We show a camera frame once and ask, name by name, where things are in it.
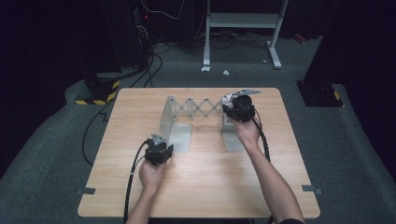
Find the gray carpet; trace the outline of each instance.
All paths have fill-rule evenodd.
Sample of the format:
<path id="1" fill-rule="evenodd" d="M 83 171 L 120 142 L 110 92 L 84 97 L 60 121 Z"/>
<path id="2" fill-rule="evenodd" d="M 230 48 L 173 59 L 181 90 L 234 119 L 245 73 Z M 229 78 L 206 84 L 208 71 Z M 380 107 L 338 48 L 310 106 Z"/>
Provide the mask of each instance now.
<path id="1" fill-rule="evenodd" d="M 318 195 L 319 218 L 307 223 L 396 223 L 396 187 L 375 154 L 341 85 L 334 87 L 346 107 L 306 107 L 295 81 L 302 80 L 319 39 L 303 45 L 279 39 L 276 49 L 283 68 L 275 70 L 263 42 L 212 48 L 212 66 L 202 73 L 203 48 L 180 45 L 155 49 L 163 66 L 155 87 L 275 87 L 282 94 L 311 182 Z M 214 41 L 217 47 L 229 42 Z M 151 71 L 160 65 L 155 59 Z M 228 70 L 230 75 L 222 73 Z M 127 88 L 138 76 L 121 81 Z M 135 86 L 142 87 L 147 77 Z M 122 218 L 80 217 L 80 195 L 91 166 L 81 154 L 82 136 L 101 105 L 75 105 L 80 81 L 65 93 L 67 105 L 32 135 L 0 182 L 0 223 L 122 223 Z M 112 105 L 105 112 L 111 113 Z M 106 122 L 94 120 L 85 141 L 93 161 Z"/>

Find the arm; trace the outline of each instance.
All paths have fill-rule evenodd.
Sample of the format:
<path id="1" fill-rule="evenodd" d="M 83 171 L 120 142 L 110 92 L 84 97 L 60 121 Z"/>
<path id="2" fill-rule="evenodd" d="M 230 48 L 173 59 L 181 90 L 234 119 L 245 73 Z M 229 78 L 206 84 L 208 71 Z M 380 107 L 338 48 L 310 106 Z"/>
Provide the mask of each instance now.
<path id="1" fill-rule="evenodd" d="M 163 180 L 165 167 L 166 162 L 155 167 L 148 161 L 143 161 L 139 169 L 139 177 L 143 184 L 143 190 L 134 209 L 128 217 L 127 224 L 147 224 L 149 222 L 152 202 Z"/>
<path id="2" fill-rule="evenodd" d="M 259 130 L 249 121 L 241 123 L 234 121 L 238 138 L 244 145 L 260 181 L 262 195 L 274 217 L 276 223 L 288 218 L 299 219 L 304 222 L 300 205 L 289 184 L 269 162 L 259 148 Z"/>

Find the metal clip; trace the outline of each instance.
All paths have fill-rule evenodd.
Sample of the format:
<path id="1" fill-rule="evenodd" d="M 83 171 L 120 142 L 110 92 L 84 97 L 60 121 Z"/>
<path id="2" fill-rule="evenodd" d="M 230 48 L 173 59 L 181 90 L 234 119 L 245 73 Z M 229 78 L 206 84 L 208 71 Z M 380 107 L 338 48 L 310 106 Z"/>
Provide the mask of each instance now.
<path id="1" fill-rule="evenodd" d="M 152 133 L 151 137 L 152 137 L 152 141 L 154 142 L 154 146 L 158 146 L 159 144 L 161 144 L 166 140 L 166 137 L 161 137 L 155 133 Z"/>
<path id="2" fill-rule="evenodd" d="M 257 94 L 257 93 L 262 93 L 262 91 L 260 90 L 242 90 L 242 91 L 236 91 L 231 93 L 231 95 L 237 95 L 237 96 L 241 96 L 241 95 L 250 95 L 250 94 Z"/>

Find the black equipment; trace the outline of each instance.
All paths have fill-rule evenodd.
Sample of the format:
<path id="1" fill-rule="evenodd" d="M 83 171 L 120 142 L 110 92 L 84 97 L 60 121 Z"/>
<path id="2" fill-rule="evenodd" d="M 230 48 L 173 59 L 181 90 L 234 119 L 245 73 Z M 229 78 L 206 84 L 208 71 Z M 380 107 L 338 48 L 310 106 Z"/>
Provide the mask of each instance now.
<path id="1" fill-rule="evenodd" d="M 231 100 L 233 108 L 227 105 L 222 105 L 223 112 L 226 113 L 230 119 L 238 120 L 240 122 L 248 122 L 255 116 L 254 105 L 248 95 L 241 95 Z"/>
<path id="2" fill-rule="evenodd" d="M 160 144 L 154 142 L 153 139 L 148 140 L 148 148 L 146 149 L 145 159 L 153 166 L 158 166 L 172 157 L 173 145 L 166 147 L 166 142 Z"/>

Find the dark curtain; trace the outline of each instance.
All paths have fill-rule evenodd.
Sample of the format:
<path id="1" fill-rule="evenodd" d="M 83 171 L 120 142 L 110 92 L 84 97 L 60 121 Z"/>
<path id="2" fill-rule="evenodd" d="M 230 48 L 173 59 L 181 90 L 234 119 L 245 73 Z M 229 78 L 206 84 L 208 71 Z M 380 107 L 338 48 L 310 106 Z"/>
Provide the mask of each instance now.
<path id="1" fill-rule="evenodd" d="M 289 0 L 279 35 L 305 39 L 324 35 L 340 0 Z"/>
<path id="2" fill-rule="evenodd" d="M 65 105 L 65 90 L 81 79 L 51 14 L 58 4 L 0 3 L 0 176 L 35 129 Z"/>
<path id="3" fill-rule="evenodd" d="M 341 83 L 375 151 L 396 179 L 396 3 L 344 0 L 304 83 Z"/>

